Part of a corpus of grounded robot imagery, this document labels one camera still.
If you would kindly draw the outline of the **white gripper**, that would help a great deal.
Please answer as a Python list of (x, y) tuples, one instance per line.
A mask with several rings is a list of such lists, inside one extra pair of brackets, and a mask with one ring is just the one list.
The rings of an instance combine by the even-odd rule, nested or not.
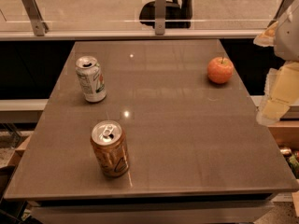
[(274, 46), (275, 54), (288, 61), (279, 69), (271, 68), (266, 76), (256, 120), (267, 126), (279, 121), (299, 99), (299, 0), (293, 0), (278, 21), (257, 35), (253, 43)]

